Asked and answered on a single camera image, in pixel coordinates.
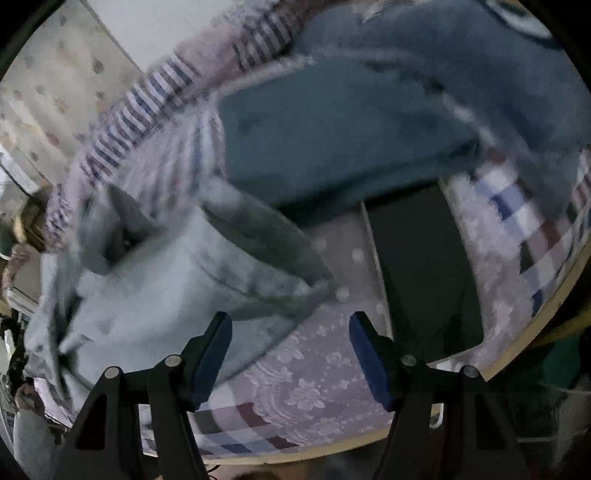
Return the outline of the light blue grey garment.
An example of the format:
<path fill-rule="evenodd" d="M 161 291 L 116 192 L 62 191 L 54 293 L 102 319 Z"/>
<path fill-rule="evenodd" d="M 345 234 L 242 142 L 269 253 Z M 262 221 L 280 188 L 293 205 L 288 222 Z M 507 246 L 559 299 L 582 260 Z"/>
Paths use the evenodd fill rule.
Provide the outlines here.
<path fill-rule="evenodd" d="M 311 317 L 334 277 L 297 226 L 218 178 L 167 227 L 115 186 L 78 214 L 67 246 L 42 257 L 42 293 L 25 333 L 27 375 L 72 412 L 109 366 L 153 367 L 205 332 L 233 333 L 227 379 Z"/>

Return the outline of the black tablet device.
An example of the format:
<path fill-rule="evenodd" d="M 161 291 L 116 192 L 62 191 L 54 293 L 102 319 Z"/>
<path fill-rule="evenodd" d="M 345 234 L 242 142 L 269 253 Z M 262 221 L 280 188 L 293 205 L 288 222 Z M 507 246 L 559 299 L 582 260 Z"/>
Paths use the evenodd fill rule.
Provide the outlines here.
<path fill-rule="evenodd" d="M 473 270 L 438 183 L 365 201 L 394 343 L 432 363 L 484 340 Z"/>

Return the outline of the checkered bed sheet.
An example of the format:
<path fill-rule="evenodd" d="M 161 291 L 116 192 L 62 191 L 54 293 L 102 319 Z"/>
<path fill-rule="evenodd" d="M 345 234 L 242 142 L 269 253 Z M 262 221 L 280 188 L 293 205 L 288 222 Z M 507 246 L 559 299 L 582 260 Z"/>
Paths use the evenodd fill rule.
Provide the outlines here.
<path fill-rule="evenodd" d="M 109 186 L 129 195 L 156 225 L 169 226 L 215 178 L 201 154 L 211 151 L 216 130 L 211 109 L 182 110 Z M 473 364 L 494 376 L 552 318 L 552 297 L 571 288 L 574 268 L 590 254 L 590 154 L 579 155 L 570 212 L 556 221 L 540 215 L 508 162 L 488 162 L 474 176 L 438 185 L 473 270 L 484 340 L 433 363 L 444 370 Z M 387 421 L 363 383 L 348 333 L 356 309 L 365 309 L 384 334 L 393 333 L 367 211 L 356 208 L 304 236 L 332 272 L 332 295 L 245 369 L 227 379 L 218 375 L 211 399 L 192 417 L 208 458 L 315 449 L 366 436 Z"/>

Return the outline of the rolled checkered duvet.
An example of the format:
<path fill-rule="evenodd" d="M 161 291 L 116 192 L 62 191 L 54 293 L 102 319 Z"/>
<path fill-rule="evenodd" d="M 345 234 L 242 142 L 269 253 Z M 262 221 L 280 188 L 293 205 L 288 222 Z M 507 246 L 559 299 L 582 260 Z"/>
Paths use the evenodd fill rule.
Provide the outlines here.
<path fill-rule="evenodd" d="M 174 110 L 273 61 L 327 1 L 242 1 L 140 78 L 93 126 L 65 181 L 51 194 L 44 231 L 48 250 L 64 246 L 82 200 L 110 182 Z"/>

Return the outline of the teal folded cloth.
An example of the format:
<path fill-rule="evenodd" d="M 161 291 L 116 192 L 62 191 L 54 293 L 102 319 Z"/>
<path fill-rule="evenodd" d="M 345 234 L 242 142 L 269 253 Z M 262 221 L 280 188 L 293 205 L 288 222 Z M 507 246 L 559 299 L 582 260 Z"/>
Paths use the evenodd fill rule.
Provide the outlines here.
<path fill-rule="evenodd" d="M 272 205 L 331 193 L 345 208 L 480 159 L 437 84 L 382 62 L 321 61 L 231 93 L 218 112 L 229 181 Z"/>

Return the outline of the dark blue plush blanket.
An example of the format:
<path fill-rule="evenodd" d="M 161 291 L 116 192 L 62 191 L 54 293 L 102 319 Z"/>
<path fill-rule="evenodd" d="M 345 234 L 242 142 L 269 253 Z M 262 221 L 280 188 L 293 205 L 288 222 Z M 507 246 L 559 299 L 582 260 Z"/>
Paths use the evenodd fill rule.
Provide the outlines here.
<path fill-rule="evenodd" d="M 536 18 L 498 1 L 342 5 L 308 21 L 295 49 L 398 60 L 432 78 L 514 160 L 544 214 L 565 213 L 590 142 L 590 91 Z"/>

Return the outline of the pineapple print curtain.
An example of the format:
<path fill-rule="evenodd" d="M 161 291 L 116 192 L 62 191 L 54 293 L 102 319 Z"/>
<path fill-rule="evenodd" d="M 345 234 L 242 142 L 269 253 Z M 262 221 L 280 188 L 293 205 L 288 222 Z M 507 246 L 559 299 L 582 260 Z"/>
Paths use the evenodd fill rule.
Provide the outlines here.
<path fill-rule="evenodd" d="M 60 183 L 101 114 L 141 75 L 80 1 L 32 35 L 1 80 L 1 145 L 37 184 Z"/>

